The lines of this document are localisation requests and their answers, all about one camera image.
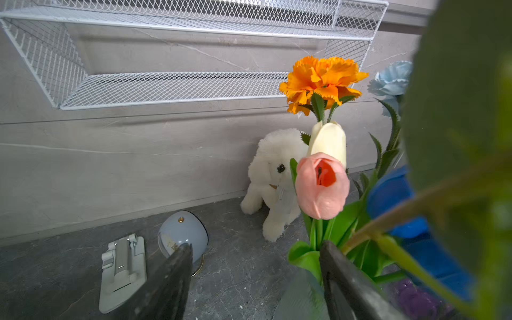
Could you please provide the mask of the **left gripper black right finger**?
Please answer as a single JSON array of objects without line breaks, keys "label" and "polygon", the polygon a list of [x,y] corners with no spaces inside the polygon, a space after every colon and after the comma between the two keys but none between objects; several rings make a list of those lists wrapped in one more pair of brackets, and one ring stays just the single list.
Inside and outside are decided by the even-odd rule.
[{"label": "left gripper black right finger", "polygon": [[319,262],[330,319],[407,318],[332,242],[322,243]]}]

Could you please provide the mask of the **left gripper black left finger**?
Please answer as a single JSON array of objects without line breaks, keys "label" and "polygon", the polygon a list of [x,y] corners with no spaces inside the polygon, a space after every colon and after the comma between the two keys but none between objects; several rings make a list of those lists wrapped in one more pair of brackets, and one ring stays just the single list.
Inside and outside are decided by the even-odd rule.
[{"label": "left gripper black left finger", "polygon": [[184,243],[116,312],[116,319],[183,319],[193,266]]}]

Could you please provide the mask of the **blue rose top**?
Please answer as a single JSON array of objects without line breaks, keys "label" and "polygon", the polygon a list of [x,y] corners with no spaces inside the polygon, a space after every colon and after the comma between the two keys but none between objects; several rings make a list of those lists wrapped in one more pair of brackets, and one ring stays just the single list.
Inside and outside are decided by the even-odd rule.
[{"label": "blue rose top", "polygon": [[[415,199],[343,247],[374,239],[473,319],[511,317],[511,2],[442,1],[413,61],[401,138]],[[458,301],[385,235],[416,217],[472,274]]]}]

